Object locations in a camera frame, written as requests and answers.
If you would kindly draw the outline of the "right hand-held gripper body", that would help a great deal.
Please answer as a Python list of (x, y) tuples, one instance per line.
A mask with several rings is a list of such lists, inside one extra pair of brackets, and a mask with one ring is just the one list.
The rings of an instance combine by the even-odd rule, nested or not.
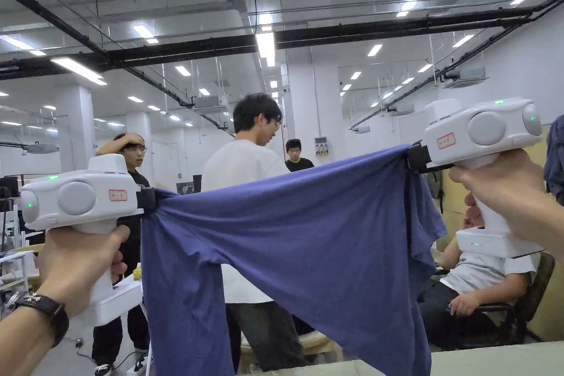
[[(451, 166), (476, 169), (495, 162), (500, 153), (537, 144), (542, 125), (532, 100), (510, 98), (463, 107), (455, 99), (425, 107), (428, 126), (422, 139), (408, 147), (409, 168), (417, 173)], [(456, 234), (462, 252), (515, 259), (541, 252), (534, 242), (512, 234), (506, 219), (481, 202), (484, 224)]]

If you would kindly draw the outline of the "person's left hand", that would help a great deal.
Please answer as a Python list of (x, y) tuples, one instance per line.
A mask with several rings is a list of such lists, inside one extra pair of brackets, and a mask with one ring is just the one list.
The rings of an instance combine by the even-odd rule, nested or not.
[(126, 270), (119, 248), (128, 238), (129, 229), (118, 226), (107, 234), (87, 234), (72, 228), (47, 232), (39, 254), (41, 286), (44, 293), (64, 304), (71, 315), (77, 315), (89, 304), (91, 289), (109, 272), (116, 282)]

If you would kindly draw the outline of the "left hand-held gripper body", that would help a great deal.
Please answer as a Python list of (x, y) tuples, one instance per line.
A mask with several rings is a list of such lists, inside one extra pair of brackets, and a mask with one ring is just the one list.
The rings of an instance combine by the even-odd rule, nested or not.
[[(20, 192), (20, 206), (27, 228), (47, 231), (69, 226), (84, 233), (113, 231), (118, 219), (141, 216), (156, 209), (152, 188), (136, 184), (120, 154), (96, 156), (86, 170), (32, 180)], [(103, 326), (139, 306), (140, 282), (132, 277), (113, 284), (105, 273), (94, 285), (90, 304), (81, 319)]]

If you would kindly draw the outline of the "person's right hand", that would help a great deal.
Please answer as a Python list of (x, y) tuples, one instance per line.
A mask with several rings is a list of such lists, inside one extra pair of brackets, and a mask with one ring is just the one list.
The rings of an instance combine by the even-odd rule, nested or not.
[(545, 244), (553, 234), (543, 169), (524, 150), (503, 152), (495, 162), (476, 169), (457, 165), (449, 175), (469, 191), (465, 220), (474, 226), (485, 224), (480, 201), (500, 214), (516, 236)]

